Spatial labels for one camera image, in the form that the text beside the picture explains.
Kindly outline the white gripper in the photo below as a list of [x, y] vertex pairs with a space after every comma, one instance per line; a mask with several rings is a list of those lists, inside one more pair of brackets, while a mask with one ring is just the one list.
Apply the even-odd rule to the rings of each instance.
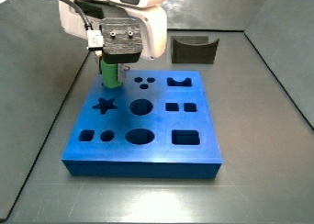
[[[126, 14], [136, 19], [141, 29], [141, 55], [140, 58], [154, 59], [164, 50], [166, 43], [166, 15], [160, 6], [137, 8], [118, 6], [125, 9]], [[118, 80], [124, 81], [129, 66], [118, 64]], [[101, 58], [97, 58], [97, 73], [101, 74]]]

